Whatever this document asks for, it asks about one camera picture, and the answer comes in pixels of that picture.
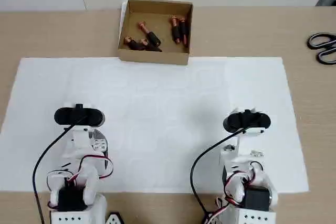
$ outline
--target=copper screw tip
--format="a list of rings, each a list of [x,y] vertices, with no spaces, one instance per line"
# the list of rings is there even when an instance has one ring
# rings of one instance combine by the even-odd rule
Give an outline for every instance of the copper screw tip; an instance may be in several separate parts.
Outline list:
[[[138,22],[138,26],[141,29],[142,27],[146,26],[146,22],[145,21]]]
[[[177,17],[176,16],[172,16],[170,20],[171,20],[173,26],[177,26]]]
[[[146,22],[145,21],[139,22],[138,26],[144,33],[148,34],[150,32],[146,27]]]
[[[129,42],[131,42],[132,38],[130,36],[126,36],[124,39],[124,43],[127,44]]]
[[[147,46],[148,45],[148,41],[146,39],[141,39],[140,43]]]

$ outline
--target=black cable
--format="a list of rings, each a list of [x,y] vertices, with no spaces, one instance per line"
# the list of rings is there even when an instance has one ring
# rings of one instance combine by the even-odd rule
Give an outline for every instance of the black cable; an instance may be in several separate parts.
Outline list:
[[[195,198],[196,198],[197,201],[198,201],[198,204],[201,206],[201,208],[202,208],[202,210],[203,210],[203,212],[204,212],[206,218],[207,218],[209,212],[205,209],[205,206],[203,205],[203,203],[202,203],[200,197],[198,196],[198,194],[197,194],[197,192],[196,192],[196,190],[195,190],[195,187],[194,187],[193,174],[194,174],[195,166],[196,166],[197,162],[198,162],[198,161],[199,161],[199,160],[200,160],[206,153],[208,153],[208,152],[211,151],[212,149],[216,148],[216,147],[219,146],[220,144],[224,143],[225,141],[229,140],[230,138],[232,138],[232,137],[234,137],[234,136],[240,134],[241,132],[246,131],[248,128],[250,128],[250,126],[249,126],[249,127],[246,127],[246,128],[243,128],[243,129],[241,129],[241,130],[239,130],[239,131],[236,131],[235,133],[231,134],[230,136],[227,136],[226,138],[220,140],[220,141],[217,142],[216,144],[210,146],[208,149],[206,149],[204,152],[202,152],[202,153],[197,157],[197,159],[195,160],[193,166],[191,167],[191,170],[190,170],[190,185],[191,185],[191,189],[192,189],[192,191],[193,191],[193,193],[194,193]]]
[[[258,165],[260,166],[261,170],[264,170],[263,165],[262,165],[260,162],[258,162],[258,161],[252,161],[252,162],[250,163],[250,165],[252,166],[252,164],[254,164],[254,163],[258,164]]]
[[[41,154],[41,156],[38,158],[34,170],[33,170],[33,190],[34,190],[34,195],[35,195],[35,199],[36,199],[36,204],[37,204],[37,208],[38,208],[38,213],[40,215],[40,219],[41,219],[41,224],[45,224],[44,221],[44,217],[43,217],[43,213],[42,213],[42,208],[41,208],[41,204],[40,204],[40,200],[38,198],[38,193],[36,190],[36,184],[35,184],[35,175],[36,175],[36,170],[39,166],[39,164],[41,163],[42,158],[47,154],[47,152],[50,150],[51,147],[53,147],[62,137],[64,137],[65,134],[67,134],[73,127],[76,126],[76,124],[78,124],[80,121],[82,121],[83,119],[85,119],[87,116],[83,117],[82,119],[80,119],[78,122],[76,122],[75,124],[71,125],[70,127],[64,129],[64,131],[62,132],[62,134],[60,134],[51,144],[49,144],[49,146],[43,151],[43,153]]]

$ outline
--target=white paper sheet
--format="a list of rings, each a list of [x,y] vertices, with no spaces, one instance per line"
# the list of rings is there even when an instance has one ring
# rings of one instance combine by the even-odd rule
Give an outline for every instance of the white paper sheet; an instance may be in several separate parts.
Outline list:
[[[32,190],[38,156],[62,131],[54,112],[64,102],[91,103],[106,115],[99,129],[109,141],[115,172],[101,182],[101,191],[190,192],[194,159],[228,135],[222,122],[236,106],[256,106],[271,116],[271,128],[253,144],[265,149],[265,167],[277,190],[308,190],[281,58],[202,57],[191,58],[188,66],[117,58],[23,59],[0,135],[0,190]],[[44,158],[39,190],[47,189],[46,173],[58,164],[67,140]],[[218,158],[216,149],[198,164],[199,191],[223,190]]]

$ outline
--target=copper bolt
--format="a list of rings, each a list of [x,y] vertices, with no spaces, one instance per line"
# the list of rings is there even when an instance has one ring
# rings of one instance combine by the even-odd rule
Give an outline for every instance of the copper bolt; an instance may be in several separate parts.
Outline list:
[[[148,34],[150,32],[146,27],[145,21],[139,22],[138,26],[145,34]]]
[[[140,43],[143,44],[144,46],[148,46],[148,40],[146,39],[141,39]]]
[[[178,21],[177,17],[176,16],[172,16],[170,20],[172,22],[172,26],[173,27],[177,27],[177,21]],[[179,33],[178,30],[174,31],[174,29],[178,29],[178,28],[173,28],[173,34],[175,34],[175,33],[178,34]],[[175,43],[179,44],[180,43],[180,39],[179,38],[175,38]]]
[[[129,42],[131,42],[132,38],[129,37],[129,36],[126,36],[125,39],[124,39],[124,43],[127,44]]]
[[[184,23],[185,24],[185,18],[181,18],[180,19],[180,23]],[[187,34],[184,33],[182,34],[182,38],[183,38],[183,45],[187,46],[188,45],[188,41],[187,41]]]
[[[177,26],[177,17],[176,16],[172,16],[171,21],[172,21],[173,26]]]

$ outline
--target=black object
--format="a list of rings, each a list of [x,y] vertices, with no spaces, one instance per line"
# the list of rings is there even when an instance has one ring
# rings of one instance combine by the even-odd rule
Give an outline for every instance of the black object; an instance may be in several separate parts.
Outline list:
[[[313,44],[313,40],[316,38],[326,38],[328,39],[328,41],[322,42],[319,44]],[[324,64],[324,65],[335,65],[336,64],[336,60],[323,59],[326,55],[330,55],[333,52],[336,52],[336,47],[334,45],[336,45],[336,35],[328,34],[328,33],[313,34],[307,40],[307,46],[309,49],[312,49],[312,50],[325,49],[323,51],[320,51],[316,55],[316,60],[319,63]]]
[[[76,104],[74,108],[60,108],[55,112],[54,119],[60,125],[83,125],[99,127],[105,121],[104,114],[97,109],[83,108],[83,104]]]
[[[231,114],[223,121],[224,129],[231,133],[245,127],[263,127],[267,129],[270,125],[271,119],[268,115],[260,112],[251,112],[251,110]]]
[[[182,39],[182,43],[185,47],[188,46],[188,38],[187,38],[187,25],[185,23],[185,19],[182,18],[180,19],[180,33],[181,33],[181,39]]]
[[[184,19],[180,19],[180,32],[181,35],[187,35],[187,26]]]
[[[131,50],[142,51],[145,49],[142,44],[136,42],[134,39],[130,40],[126,44],[129,46]]]
[[[147,39],[150,41],[150,43],[152,43],[156,47],[158,47],[161,44],[161,41],[159,40],[159,38],[157,38],[155,33],[153,33],[152,31],[147,33]]]
[[[63,187],[58,192],[58,205],[59,212],[66,211],[83,211],[87,209],[83,200],[84,187],[76,187],[73,184]]]
[[[269,211],[270,192],[265,187],[248,186],[242,202],[242,208]]]
[[[148,43],[148,44],[145,46],[145,50],[146,50],[146,51],[162,52],[162,50],[161,50],[159,47],[156,47],[156,46],[152,45],[151,43]]]
[[[181,35],[180,35],[180,30],[178,26],[173,26],[172,27],[172,35],[173,35],[173,40],[176,42],[176,40],[180,40],[181,39]]]

